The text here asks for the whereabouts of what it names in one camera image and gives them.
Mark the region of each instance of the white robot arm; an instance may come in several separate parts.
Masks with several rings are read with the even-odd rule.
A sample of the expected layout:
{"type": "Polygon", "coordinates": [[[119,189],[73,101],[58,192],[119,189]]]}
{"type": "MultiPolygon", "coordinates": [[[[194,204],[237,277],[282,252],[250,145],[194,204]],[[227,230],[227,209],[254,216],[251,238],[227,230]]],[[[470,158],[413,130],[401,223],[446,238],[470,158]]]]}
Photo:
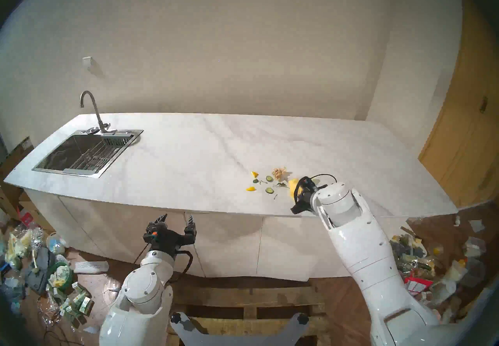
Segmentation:
{"type": "Polygon", "coordinates": [[[144,241],[151,248],[140,262],[140,268],[132,271],[123,282],[121,291],[111,304],[109,313],[100,330],[100,346],[165,345],[166,327],[172,305],[173,290],[165,286],[173,275],[177,254],[192,254],[180,251],[182,245],[193,244],[196,225],[192,217],[184,235],[169,230],[166,214],[149,223],[144,241]]]}
{"type": "Polygon", "coordinates": [[[304,177],[294,194],[293,213],[310,210],[321,218],[343,265],[359,285],[371,314],[372,344],[402,344],[412,334],[439,324],[432,311],[405,289],[388,238],[355,189],[339,182],[318,188],[304,177]]]}

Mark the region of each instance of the stainless steel sink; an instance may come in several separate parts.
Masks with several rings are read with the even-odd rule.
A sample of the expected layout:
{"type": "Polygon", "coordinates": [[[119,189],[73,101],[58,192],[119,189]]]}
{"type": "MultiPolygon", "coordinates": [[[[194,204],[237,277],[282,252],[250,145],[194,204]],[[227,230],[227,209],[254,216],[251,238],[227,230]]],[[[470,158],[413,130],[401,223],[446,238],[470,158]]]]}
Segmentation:
{"type": "Polygon", "coordinates": [[[99,178],[143,130],[77,130],[32,170],[99,178]]]}

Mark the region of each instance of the kitchen counter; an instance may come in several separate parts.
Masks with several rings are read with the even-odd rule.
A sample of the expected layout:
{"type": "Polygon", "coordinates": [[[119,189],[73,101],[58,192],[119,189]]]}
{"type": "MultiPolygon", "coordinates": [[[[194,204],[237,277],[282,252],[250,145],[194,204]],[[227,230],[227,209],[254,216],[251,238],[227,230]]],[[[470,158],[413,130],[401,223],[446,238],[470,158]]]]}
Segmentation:
{"type": "MultiPolygon", "coordinates": [[[[94,114],[66,123],[5,179],[94,201],[202,212],[292,216],[288,189],[253,186],[274,167],[290,178],[333,174],[367,199],[375,216],[425,217],[457,209],[424,166],[383,125],[340,119],[185,113],[102,114],[111,129],[143,129],[100,178],[32,171],[94,114]]],[[[322,184],[329,181],[321,177],[322,184]]]]}

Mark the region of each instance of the cardboard box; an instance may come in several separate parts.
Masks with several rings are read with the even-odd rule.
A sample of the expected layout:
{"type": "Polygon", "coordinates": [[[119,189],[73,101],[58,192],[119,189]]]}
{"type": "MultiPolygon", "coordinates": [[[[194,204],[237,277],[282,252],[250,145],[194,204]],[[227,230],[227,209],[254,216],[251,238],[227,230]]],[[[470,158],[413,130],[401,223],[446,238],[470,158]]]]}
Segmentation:
{"type": "Polygon", "coordinates": [[[0,165],[0,208],[16,220],[19,219],[17,209],[19,207],[19,197],[23,190],[5,183],[4,179],[32,150],[33,144],[27,137],[16,146],[7,156],[5,162],[0,165]]]}
{"type": "Polygon", "coordinates": [[[36,208],[35,204],[33,201],[30,200],[29,196],[26,194],[26,192],[23,192],[21,196],[19,197],[19,204],[28,210],[28,212],[31,214],[33,217],[33,221],[37,223],[39,226],[41,226],[45,231],[48,233],[53,233],[55,232],[55,229],[52,228],[52,226],[48,223],[48,221],[45,219],[45,217],[42,216],[40,211],[36,208]]]}

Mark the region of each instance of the faucet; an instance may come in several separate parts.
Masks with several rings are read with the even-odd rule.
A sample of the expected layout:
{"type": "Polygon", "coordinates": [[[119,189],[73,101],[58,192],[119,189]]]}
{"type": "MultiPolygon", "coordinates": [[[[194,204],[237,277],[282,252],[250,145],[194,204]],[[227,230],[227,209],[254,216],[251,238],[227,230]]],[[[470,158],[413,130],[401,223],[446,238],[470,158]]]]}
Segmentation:
{"type": "Polygon", "coordinates": [[[92,104],[94,105],[95,115],[97,116],[97,122],[99,123],[99,128],[101,133],[107,132],[107,129],[110,127],[110,123],[102,123],[102,119],[100,118],[99,110],[97,109],[97,104],[95,104],[95,98],[93,97],[90,91],[83,91],[80,96],[80,108],[84,108],[83,98],[88,94],[90,99],[92,100],[92,104]]]}

